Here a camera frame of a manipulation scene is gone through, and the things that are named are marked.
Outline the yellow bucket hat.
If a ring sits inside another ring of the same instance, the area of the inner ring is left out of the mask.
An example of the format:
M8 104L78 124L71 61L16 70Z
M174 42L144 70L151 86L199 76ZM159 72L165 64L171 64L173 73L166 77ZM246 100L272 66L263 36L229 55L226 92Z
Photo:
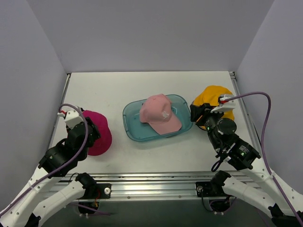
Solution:
M192 102L194 105L202 105L208 103L211 106L218 106L218 98L222 94L233 95L232 92L222 86L211 85L205 88L205 90L198 95Z

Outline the magenta baseball cap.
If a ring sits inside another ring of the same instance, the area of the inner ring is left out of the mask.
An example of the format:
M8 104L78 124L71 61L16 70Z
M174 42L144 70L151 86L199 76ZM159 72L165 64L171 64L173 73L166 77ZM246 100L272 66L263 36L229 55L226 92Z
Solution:
M99 156L106 153L112 144L112 134L108 126L107 118L98 112L90 110L85 110L82 113L84 117L89 117L93 121L100 133L100 138L89 148L88 155Z

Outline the pink baseball cap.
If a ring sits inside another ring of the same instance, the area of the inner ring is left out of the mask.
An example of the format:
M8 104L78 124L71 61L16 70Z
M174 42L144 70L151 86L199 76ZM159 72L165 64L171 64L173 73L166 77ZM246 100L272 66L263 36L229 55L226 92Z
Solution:
M141 123L149 124L159 135L173 133L182 123L171 109L171 100L164 94L150 96L139 111Z

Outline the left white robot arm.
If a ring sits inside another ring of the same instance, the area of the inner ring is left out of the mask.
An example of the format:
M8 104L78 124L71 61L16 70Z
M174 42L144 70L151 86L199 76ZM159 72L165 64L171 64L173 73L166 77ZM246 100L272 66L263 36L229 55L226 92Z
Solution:
M78 162L85 160L88 149L100 138L97 126L89 117L65 117L68 135L48 149L30 180L18 196L0 213L2 227L40 227L53 214L77 198L91 198L96 181L83 173L68 186L44 200L43 197Z

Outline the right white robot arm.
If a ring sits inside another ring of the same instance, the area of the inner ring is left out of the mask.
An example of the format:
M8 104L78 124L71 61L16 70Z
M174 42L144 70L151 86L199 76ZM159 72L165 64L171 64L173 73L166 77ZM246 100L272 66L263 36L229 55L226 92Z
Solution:
M266 163L249 143L237 134L234 120L225 118L220 106L190 105L191 121L204 127L216 151L218 161L212 167L215 176L210 189L215 195L223 193L237 197L267 214L277 227L303 225L303 196L288 185ZM229 173L218 170L226 162L245 174L261 189L257 190L236 180Z

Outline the teal plastic tray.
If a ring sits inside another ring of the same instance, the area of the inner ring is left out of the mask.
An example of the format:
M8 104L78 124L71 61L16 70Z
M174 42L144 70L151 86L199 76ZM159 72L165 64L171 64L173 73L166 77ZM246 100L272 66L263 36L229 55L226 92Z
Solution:
M159 135L149 124L140 122L139 111L146 99L138 100L127 104L123 109L124 129L130 139L138 142L158 140L179 135L192 128L193 122L190 120L191 113L186 100L175 94L166 96L171 100L171 109L181 121L182 128L173 133Z

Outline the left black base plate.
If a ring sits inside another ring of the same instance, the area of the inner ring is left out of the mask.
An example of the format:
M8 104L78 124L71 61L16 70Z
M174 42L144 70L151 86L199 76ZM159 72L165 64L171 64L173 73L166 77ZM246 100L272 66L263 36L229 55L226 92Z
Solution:
M95 199L110 199L112 192L112 185L110 183L98 183L96 186Z

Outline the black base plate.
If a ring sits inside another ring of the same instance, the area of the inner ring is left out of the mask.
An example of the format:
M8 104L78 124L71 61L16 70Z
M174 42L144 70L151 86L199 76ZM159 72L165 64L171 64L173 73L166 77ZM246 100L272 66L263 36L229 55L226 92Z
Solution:
M210 182L203 181L203 182L196 182L196 195L197 197L210 197L213 193L213 188Z
M96 186L95 199L110 199L112 192L112 185L110 183L98 183Z

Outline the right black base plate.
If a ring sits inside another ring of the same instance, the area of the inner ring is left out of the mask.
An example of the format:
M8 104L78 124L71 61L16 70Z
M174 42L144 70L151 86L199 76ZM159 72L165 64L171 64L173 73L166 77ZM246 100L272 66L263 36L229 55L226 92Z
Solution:
M210 182L203 181L203 182L196 182L196 195L197 197L210 197L213 193L213 188Z

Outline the aluminium mounting rail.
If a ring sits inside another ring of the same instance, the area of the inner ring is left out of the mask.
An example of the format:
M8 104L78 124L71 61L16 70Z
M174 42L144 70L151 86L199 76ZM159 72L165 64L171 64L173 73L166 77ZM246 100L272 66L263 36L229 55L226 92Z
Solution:
M208 182L212 172L91 174L97 183L111 186L107 201L197 200L196 183Z

